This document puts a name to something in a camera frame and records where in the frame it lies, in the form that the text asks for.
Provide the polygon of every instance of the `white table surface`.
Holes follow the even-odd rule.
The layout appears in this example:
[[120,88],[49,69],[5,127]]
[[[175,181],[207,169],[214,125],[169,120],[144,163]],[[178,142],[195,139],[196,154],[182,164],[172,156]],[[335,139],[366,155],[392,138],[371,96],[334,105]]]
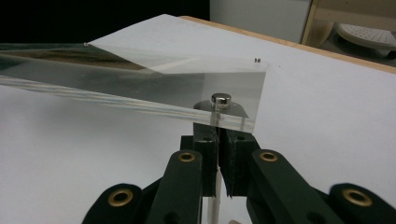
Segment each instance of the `white table surface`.
[[[122,32],[106,44],[268,62],[261,147],[317,189],[350,182],[396,206],[395,75],[170,16]],[[191,131],[186,121],[0,86],[0,223],[79,223],[103,190],[159,178]],[[244,200],[221,206],[220,223],[249,223]]]

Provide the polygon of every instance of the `clear acrylic sheet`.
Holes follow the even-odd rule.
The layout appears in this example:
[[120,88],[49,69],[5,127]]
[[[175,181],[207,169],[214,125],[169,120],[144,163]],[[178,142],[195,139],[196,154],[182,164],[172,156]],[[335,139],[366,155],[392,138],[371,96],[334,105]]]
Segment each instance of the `clear acrylic sheet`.
[[[2,85],[249,133],[267,66],[255,59],[106,46],[1,47],[7,49],[0,51]],[[230,109],[212,109],[217,92],[232,96]]]

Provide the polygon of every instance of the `small metal bolt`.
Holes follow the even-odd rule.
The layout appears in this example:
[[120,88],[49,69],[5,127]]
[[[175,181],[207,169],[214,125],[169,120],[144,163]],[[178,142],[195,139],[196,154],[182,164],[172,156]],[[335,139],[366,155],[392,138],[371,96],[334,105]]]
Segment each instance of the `small metal bolt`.
[[231,95],[227,93],[215,93],[212,95],[212,105],[215,109],[228,109],[231,105]]

